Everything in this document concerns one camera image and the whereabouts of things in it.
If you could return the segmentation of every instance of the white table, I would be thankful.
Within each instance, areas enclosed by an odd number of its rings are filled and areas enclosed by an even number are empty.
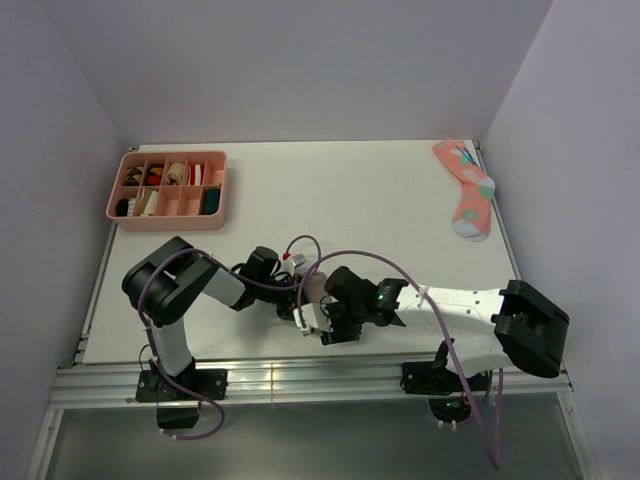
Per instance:
[[[137,361],[145,334],[121,290],[127,271],[174,235],[231,266],[258,245],[282,253],[302,233],[314,235],[323,253],[360,249],[392,259],[420,283],[488,289],[515,278],[505,240],[492,212],[489,238],[458,236],[451,219],[460,185],[431,151],[434,141],[230,143],[153,145],[140,151],[220,149],[230,168],[227,223],[210,232],[133,233],[116,230],[96,299],[86,364]],[[475,154],[471,141],[470,152]],[[310,242],[295,252],[315,258]],[[340,265],[374,283],[397,276],[372,259],[340,257]],[[442,340],[433,328],[365,325],[359,342],[324,347],[302,337],[272,305],[234,312],[202,295],[185,320],[197,359],[261,360],[433,352]],[[452,331],[460,338],[461,332]]]

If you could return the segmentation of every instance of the gray wall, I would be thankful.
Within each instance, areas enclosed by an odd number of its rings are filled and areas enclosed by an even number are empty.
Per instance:
[[[0,0],[0,72],[0,478],[14,479],[75,351],[121,143],[35,0]]]
[[[640,3],[556,0],[486,138],[518,262],[566,308],[606,478],[640,469]]]
[[[131,143],[481,138],[551,0],[41,0]]]

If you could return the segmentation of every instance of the patterned sock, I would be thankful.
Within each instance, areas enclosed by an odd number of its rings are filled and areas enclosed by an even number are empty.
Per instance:
[[[433,147],[436,157],[462,184],[462,198],[453,217],[454,230],[471,241],[482,241],[491,228],[495,183],[463,154],[464,150],[463,142],[451,139]]]

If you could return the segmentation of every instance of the table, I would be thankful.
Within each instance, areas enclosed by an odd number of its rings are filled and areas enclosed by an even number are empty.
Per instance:
[[[403,266],[420,283],[446,288],[506,286],[515,273],[492,212],[489,237],[473,243],[458,236],[451,219],[460,185],[431,151],[435,141],[286,142],[143,146],[142,152],[224,150],[230,184],[226,225],[207,232],[127,232],[118,228],[90,321],[85,364],[137,361],[146,343],[136,312],[121,291],[122,278],[174,235],[231,266],[258,245],[282,253],[308,233],[324,253],[360,249]],[[466,141],[469,151],[473,143]],[[315,258],[310,242],[296,253]],[[374,283],[394,272],[372,259],[339,257],[323,264],[331,273],[347,265]],[[185,319],[187,341],[200,360],[261,360],[433,352],[442,335],[433,327],[365,325],[359,342],[324,347],[302,337],[272,305],[234,312],[200,296]],[[452,331],[454,338],[464,336]]]

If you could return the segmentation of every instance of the pink storage box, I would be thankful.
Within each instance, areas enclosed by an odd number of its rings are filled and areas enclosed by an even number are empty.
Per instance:
[[[180,185],[165,185],[165,177],[174,163],[185,165],[185,174]],[[147,169],[150,165],[162,164],[164,171],[159,187],[145,186]],[[187,185],[186,172],[190,165],[204,165],[201,185]],[[125,187],[127,171],[132,167],[141,167],[141,185]],[[227,198],[227,156],[224,152],[131,152],[122,157],[116,181],[111,190],[107,217],[114,220],[125,230],[135,232],[157,232],[162,230],[216,230],[224,225],[224,212]],[[142,190],[149,188],[158,192],[155,214],[140,216]],[[220,190],[220,206],[211,215],[203,215],[202,204],[205,192]],[[133,216],[116,215],[116,204],[122,199],[135,198]]]

